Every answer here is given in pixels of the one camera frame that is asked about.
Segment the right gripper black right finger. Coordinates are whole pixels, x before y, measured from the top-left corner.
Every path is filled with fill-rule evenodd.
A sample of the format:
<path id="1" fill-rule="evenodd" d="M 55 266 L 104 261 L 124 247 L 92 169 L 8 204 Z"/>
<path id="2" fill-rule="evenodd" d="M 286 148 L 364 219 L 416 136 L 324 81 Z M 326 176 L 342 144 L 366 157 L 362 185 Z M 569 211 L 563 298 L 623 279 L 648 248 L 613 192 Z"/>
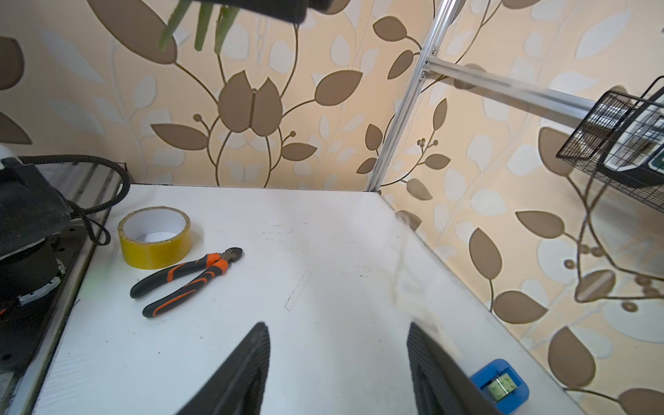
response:
<path id="1" fill-rule="evenodd" d="M 499 413 L 451 356 L 416 323 L 410 325 L 406 345 L 419 415 Z"/>

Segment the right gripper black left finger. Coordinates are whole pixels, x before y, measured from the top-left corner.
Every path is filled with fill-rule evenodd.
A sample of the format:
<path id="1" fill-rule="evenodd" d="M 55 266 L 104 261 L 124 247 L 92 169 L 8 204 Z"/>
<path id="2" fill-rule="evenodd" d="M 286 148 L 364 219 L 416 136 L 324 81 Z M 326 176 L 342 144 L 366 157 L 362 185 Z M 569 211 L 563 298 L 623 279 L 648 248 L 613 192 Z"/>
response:
<path id="1" fill-rule="evenodd" d="M 259 414 L 269 373 L 271 343 L 265 323 L 256 323 L 181 415 Z"/>

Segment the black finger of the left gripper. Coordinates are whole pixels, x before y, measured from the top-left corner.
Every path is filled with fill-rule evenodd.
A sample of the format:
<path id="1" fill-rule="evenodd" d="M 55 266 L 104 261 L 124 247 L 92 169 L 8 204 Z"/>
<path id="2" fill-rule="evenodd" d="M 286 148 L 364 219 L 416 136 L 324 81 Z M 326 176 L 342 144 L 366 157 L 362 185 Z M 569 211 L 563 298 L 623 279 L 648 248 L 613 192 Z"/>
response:
<path id="1" fill-rule="evenodd" d="M 290 24 L 304 22 L 309 9 L 327 11 L 332 5 L 331 0 L 209 0 L 209 3 L 250 10 Z"/>

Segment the blue tape dispenser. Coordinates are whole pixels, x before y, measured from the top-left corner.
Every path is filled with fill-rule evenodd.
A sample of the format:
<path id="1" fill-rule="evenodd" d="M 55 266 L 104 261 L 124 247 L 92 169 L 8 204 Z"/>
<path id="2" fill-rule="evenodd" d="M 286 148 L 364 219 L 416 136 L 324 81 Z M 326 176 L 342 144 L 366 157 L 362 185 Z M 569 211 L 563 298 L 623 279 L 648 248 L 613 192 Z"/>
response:
<path id="1" fill-rule="evenodd" d="M 529 399 L 530 390 L 522 377 L 503 359 L 495 359 L 470 377 L 492 405 L 504 415 L 515 413 Z"/>

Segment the pink flower bouquet green stems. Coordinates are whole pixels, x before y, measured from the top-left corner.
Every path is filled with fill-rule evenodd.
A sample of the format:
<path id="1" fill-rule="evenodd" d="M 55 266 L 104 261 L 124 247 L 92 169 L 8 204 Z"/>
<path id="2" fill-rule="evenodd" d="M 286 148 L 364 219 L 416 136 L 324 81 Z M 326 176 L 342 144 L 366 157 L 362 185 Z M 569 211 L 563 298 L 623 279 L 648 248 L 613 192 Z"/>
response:
<path id="1" fill-rule="evenodd" d="M 213 12 L 215 6 L 208 1 L 200 1 L 197 24 L 195 31 L 195 50 L 202 51 L 207 37 L 209 27 L 213 22 Z M 182 20 L 188 13 L 188 9 L 192 5 L 192 1 L 179 1 L 171 12 L 168 22 L 166 22 L 165 29 L 163 30 L 157 48 L 164 51 L 169 40 L 174 37 L 175 32 L 180 26 Z M 240 8 L 228 4 L 222 4 L 219 7 L 219 13 L 214 21 L 214 53 L 220 55 L 223 49 L 223 44 L 228 36 L 231 27 L 234 24 L 236 17 L 240 13 Z"/>

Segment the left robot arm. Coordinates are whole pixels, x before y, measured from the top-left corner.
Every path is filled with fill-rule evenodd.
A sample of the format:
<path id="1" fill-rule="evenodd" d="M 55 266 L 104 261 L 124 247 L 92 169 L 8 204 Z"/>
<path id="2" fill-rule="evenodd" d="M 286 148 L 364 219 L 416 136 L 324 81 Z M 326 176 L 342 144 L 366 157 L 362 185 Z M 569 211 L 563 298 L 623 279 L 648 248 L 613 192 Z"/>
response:
<path id="1" fill-rule="evenodd" d="M 200 4 L 195 47 L 202 48 L 209 26 L 214 26 L 214 49 L 221 52 L 233 21 L 249 10 L 298 27 L 308 10 L 334 14 L 337 1 L 203 1 Z M 175 31 L 190 8 L 181 1 L 164 21 L 141 1 L 93 1 L 91 8 L 107 30 L 129 50 L 160 65 L 177 62 Z M 252 88 L 245 74 L 235 74 L 214 96 L 217 121 L 230 132 L 252 130 L 268 137 L 284 117 L 281 90 L 272 81 Z M 98 164 L 115 172 L 119 193 L 108 202 L 81 207 L 63 196 L 40 173 L 42 164 Z M 1 158 L 1 315 L 10 317 L 20 309 L 42 314 L 41 304 L 61 281 L 50 238 L 80 221 L 97 246 L 110 242 L 107 230 L 93 216 L 119 204 L 128 194 L 131 178 L 118 164 L 88 155 L 46 155 Z"/>

